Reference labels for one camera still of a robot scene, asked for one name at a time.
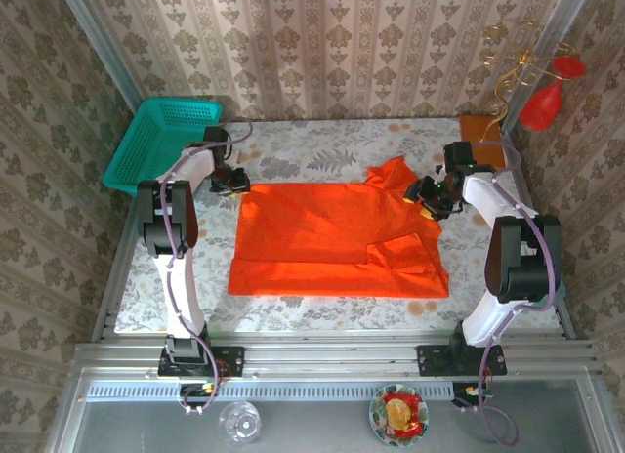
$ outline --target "orange shirt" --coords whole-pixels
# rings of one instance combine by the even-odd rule
[[[403,201],[403,157],[362,184],[253,185],[243,196],[229,293],[448,297],[440,226]]]

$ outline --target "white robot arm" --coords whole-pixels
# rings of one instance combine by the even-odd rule
[[[545,256],[527,221],[533,221],[532,225],[543,236],[553,260],[556,288],[560,284],[560,222],[554,216],[539,215],[519,202],[511,204],[511,195],[495,185],[494,173],[490,165],[476,163],[471,144],[452,143],[444,148],[444,166],[437,167],[437,178],[426,176],[404,194],[406,200],[424,206],[424,216],[437,221],[461,212],[463,203],[471,204],[492,230],[484,266],[487,290],[474,312],[459,323],[452,335],[447,354],[449,363],[445,363],[453,367],[446,374],[477,373],[483,352],[479,348],[492,344],[491,338],[496,340],[501,336],[521,312],[521,305],[532,306],[548,293]],[[523,255],[522,245],[536,253]]]
[[[154,259],[167,305],[167,338],[159,376],[197,375],[210,362],[208,350],[202,347],[209,347],[210,341],[193,276],[193,247],[199,234],[193,192],[207,177],[217,194],[249,191],[244,170],[226,163],[228,136],[222,127],[206,128],[203,143],[188,145],[170,171],[138,187],[139,235]]]
[[[498,217],[515,217],[522,219],[517,208],[508,204],[506,199],[493,187],[492,174],[477,173],[465,178],[462,190],[464,200],[474,206],[486,221],[490,229],[495,226]],[[525,205],[520,205],[529,217],[536,217],[538,213]],[[504,318],[519,305],[520,301],[500,303],[497,297],[486,290],[476,309],[462,323],[465,340],[470,346],[484,348],[488,339],[494,334]]]

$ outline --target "plate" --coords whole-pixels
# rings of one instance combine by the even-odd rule
[[[417,405],[419,411],[419,422],[423,423],[423,433],[413,436],[412,438],[397,438],[394,434],[387,431],[387,406],[384,402],[385,396],[393,394],[394,392],[400,392],[402,394],[419,394],[414,388],[408,385],[392,384],[387,385],[378,390],[371,404],[369,404],[369,422],[371,423],[371,429],[375,432],[375,435],[380,438],[384,443],[389,446],[413,446],[421,438],[424,437],[428,431],[428,424],[430,423],[430,411],[428,405],[421,401]]]

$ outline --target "plastic basket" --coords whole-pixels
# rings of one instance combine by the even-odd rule
[[[140,182],[165,173],[186,144],[202,141],[204,128],[218,124],[221,114],[215,102],[144,101],[104,173],[104,185],[136,196]]]

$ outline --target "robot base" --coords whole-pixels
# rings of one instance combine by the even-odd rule
[[[468,346],[462,333],[462,321],[449,338],[449,345],[418,346],[417,361],[422,377],[471,376],[479,373],[484,348]],[[493,375],[506,375],[506,359],[501,346],[493,346],[486,366]]]
[[[217,360],[221,376],[224,378],[241,378],[245,349],[243,347],[211,347]],[[163,348],[158,362],[158,378],[212,378],[213,367],[208,364],[174,363],[170,360],[167,350]]]
[[[199,337],[211,348],[221,377],[240,378],[243,376],[245,348],[212,346],[206,324],[204,324]],[[158,377],[213,378],[213,367],[207,359],[204,349],[196,340],[168,336],[165,339],[165,347],[160,353]]]

